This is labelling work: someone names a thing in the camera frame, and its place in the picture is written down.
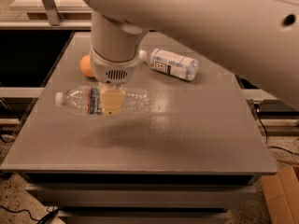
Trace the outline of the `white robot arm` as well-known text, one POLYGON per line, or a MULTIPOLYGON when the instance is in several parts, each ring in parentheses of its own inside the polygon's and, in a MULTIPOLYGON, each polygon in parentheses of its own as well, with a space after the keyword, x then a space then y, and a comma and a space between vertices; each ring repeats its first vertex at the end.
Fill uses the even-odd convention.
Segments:
POLYGON ((299 109, 297 0, 83 0, 93 11, 98 80, 132 62, 150 30, 167 35, 299 109))

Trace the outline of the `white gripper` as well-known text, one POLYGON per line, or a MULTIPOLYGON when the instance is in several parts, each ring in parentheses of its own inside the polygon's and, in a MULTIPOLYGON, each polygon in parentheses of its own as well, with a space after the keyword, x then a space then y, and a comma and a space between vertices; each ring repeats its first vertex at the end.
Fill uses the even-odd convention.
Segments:
POLYGON ((130 61, 112 62, 90 48, 90 61, 93 76, 105 84, 100 90, 103 114, 114 116, 120 111, 126 94, 122 84, 133 79, 139 58, 135 56, 130 61))

